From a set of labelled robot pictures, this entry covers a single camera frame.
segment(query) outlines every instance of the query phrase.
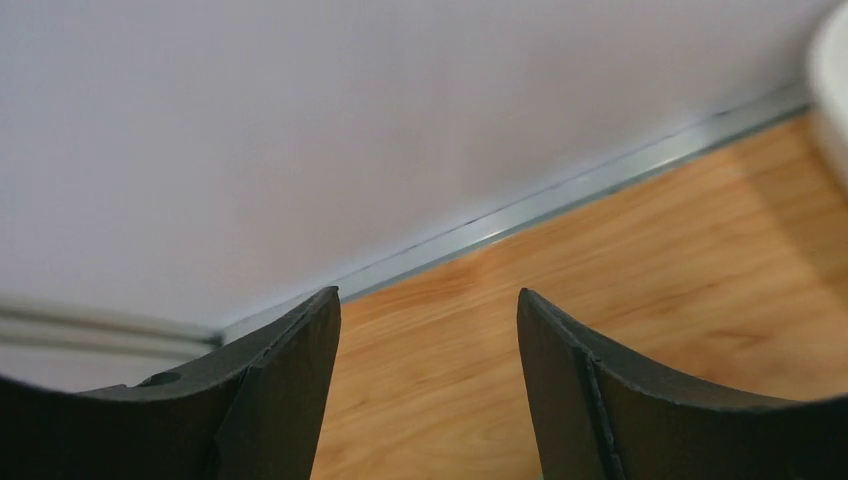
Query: white object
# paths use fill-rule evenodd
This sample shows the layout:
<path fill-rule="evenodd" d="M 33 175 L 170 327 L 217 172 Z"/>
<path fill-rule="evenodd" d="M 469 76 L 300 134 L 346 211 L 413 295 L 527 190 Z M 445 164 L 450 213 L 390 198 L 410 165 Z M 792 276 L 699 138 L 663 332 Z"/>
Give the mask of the white object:
<path fill-rule="evenodd" d="M 809 76 L 819 144 L 848 188 L 848 3 L 822 25 L 810 50 Z"/>
<path fill-rule="evenodd" d="M 107 352 L 0 344 L 0 374 L 40 387 L 81 392 L 135 386 L 184 360 Z"/>

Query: light wood grain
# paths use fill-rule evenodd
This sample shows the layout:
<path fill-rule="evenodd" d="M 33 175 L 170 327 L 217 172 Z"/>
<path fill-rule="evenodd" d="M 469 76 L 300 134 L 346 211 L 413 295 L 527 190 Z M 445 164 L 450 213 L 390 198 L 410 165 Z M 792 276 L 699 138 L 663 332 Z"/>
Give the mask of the light wood grain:
<path fill-rule="evenodd" d="M 520 287 L 675 368 L 848 391 L 848 206 L 806 118 L 348 304 L 317 479 L 531 479 Z"/>

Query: wooden floor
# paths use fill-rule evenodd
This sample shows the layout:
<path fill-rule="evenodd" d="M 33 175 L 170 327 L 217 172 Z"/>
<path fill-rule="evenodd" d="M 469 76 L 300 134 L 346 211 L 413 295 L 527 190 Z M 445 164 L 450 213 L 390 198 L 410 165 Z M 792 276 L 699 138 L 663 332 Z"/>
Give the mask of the wooden floor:
<path fill-rule="evenodd" d="M 313 478 L 536 477 L 523 286 L 714 382 L 848 391 L 848 205 L 808 130 L 782 124 L 346 305 Z"/>

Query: baseboard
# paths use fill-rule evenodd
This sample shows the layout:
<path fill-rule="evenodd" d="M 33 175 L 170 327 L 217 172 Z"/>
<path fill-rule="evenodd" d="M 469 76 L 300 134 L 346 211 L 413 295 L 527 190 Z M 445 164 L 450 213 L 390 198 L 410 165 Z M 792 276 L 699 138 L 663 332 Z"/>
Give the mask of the baseboard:
<path fill-rule="evenodd" d="M 333 284 L 338 285 L 342 301 L 367 295 L 774 125 L 804 111 L 808 103 L 805 85 L 800 81 L 792 83 L 371 264 Z M 230 325 L 222 332 L 224 342 L 273 322 L 311 294 L 303 292 Z"/>

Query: white wall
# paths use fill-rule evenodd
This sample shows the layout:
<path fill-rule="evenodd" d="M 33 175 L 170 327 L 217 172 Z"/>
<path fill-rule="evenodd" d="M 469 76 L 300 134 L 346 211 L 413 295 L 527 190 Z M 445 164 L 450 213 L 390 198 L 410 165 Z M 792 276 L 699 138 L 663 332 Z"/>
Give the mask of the white wall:
<path fill-rule="evenodd" d="M 0 293 L 222 326 L 760 95 L 834 0 L 0 0 Z"/>

